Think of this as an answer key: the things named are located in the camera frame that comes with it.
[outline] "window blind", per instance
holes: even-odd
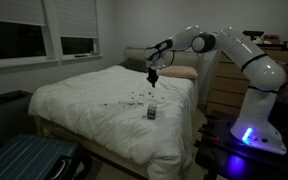
[[[95,0],[56,0],[62,37],[97,38]]]
[[[45,26],[41,0],[0,0],[0,21]]]

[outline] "bed frame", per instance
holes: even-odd
[[[133,48],[127,47],[124,50],[125,60],[127,59],[136,59],[145,61],[143,57],[144,49],[143,48]],[[186,65],[194,67],[197,72],[199,72],[199,67],[202,60],[201,55],[197,55],[193,51],[180,52],[175,55],[173,65]],[[170,63],[172,59],[171,53],[166,53],[165,64]],[[38,134],[45,137],[55,137],[59,139],[64,139],[73,142],[79,142],[87,152],[97,158],[102,160],[105,163],[108,163],[128,174],[134,176],[137,179],[148,179],[147,175],[147,163],[146,164],[137,164],[132,159],[121,157],[108,150],[107,148],[101,146],[95,141],[91,141],[86,137],[76,134],[50,120],[35,117],[35,122],[38,129]]]

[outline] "white robotic arm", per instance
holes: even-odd
[[[246,145],[277,154],[286,148],[280,133],[268,122],[279,87],[286,81],[286,73],[248,37],[231,28],[217,33],[205,33],[198,26],[189,27],[155,46],[148,47],[148,81],[155,86],[157,69],[165,66],[159,61],[166,51],[182,51],[189,47],[197,53],[220,49],[250,80],[239,117],[231,133]]]

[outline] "wall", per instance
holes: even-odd
[[[155,44],[191,25],[216,32],[229,26],[239,31],[262,30],[288,40],[286,0],[118,0],[114,4],[118,61],[126,46]],[[204,103],[213,57],[214,53],[205,55],[199,76],[199,96]]]
[[[86,59],[79,61],[79,63],[70,61],[63,63],[62,66],[57,63],[50,63],[0,69],[0,94],[18,89],[34,92],[40,86],[115,64],[111,54],[111,42],[114,37],[112,0],[98,0],[97,6],[102,59]]]

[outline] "white bedsheet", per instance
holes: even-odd
[[[39,88],[29,114],[54,121],[106,148],[149,163],[150,179],[180,179],[192,161],[191,120],[197,83],[160,76],[156,88],[139,73],[113,66]],[[155,120],[146,119],[157,104]]]

